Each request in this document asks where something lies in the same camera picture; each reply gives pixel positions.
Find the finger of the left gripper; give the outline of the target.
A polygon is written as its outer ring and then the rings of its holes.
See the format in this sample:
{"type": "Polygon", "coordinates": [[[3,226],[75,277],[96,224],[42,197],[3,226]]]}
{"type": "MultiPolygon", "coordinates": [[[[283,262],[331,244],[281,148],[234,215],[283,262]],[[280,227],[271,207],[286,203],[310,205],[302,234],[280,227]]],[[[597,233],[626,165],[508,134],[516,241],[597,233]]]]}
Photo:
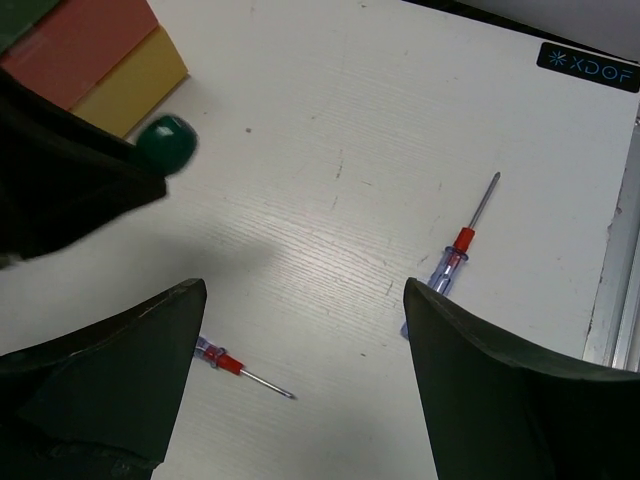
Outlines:
{"type": "Polygon", "coordinates": [[[162,199],[132,144],[1,74],[1,266],[62,250],[162,199]]]}

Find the stubby green screwdriver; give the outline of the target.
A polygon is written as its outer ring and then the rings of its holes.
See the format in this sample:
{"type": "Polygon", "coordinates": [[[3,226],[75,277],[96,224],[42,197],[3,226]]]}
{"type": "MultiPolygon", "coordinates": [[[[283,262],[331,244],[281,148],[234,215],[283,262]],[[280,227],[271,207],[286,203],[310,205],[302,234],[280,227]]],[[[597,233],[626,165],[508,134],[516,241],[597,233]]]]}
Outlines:
{"type": "Polygon", "coordinates": [[[140,132],[130,159],[143,170],[167,177],[187,166],[198,145],[198,135],[187,121],[162,115],[140,132]]]}

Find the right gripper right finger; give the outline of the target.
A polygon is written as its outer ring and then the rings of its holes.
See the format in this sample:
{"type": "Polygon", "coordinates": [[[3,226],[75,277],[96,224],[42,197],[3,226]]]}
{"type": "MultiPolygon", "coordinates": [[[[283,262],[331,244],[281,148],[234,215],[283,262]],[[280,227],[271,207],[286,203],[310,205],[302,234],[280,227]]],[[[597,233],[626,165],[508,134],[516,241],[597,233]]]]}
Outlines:
{"type": "Polygon", "coordinates": [[[441,479],[635,479],[639,376],[566,356],[404,288],[412,361],[441,479]]]}

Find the green top drawer box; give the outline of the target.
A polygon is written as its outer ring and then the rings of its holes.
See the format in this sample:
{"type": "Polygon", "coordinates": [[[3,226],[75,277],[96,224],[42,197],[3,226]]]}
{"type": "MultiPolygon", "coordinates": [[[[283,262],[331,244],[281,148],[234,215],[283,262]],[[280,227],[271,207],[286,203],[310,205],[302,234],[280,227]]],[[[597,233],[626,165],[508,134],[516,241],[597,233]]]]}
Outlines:
{"type": "Polygon", "coordinates": [[[0,52],[4,53],[59,3],[60,0],[1,0],[0,52]]]}

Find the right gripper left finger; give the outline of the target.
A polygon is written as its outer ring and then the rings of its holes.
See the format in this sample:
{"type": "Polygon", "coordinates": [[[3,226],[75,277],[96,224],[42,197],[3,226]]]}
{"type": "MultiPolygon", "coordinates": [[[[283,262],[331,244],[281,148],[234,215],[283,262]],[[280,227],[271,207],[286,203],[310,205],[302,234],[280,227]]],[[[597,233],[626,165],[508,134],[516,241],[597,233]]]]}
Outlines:
{"type": "Polygon", "coordinates": [[[189,279],[1,358],[4,479],[149,479],[164,462],[207,300],[189,279]]]}

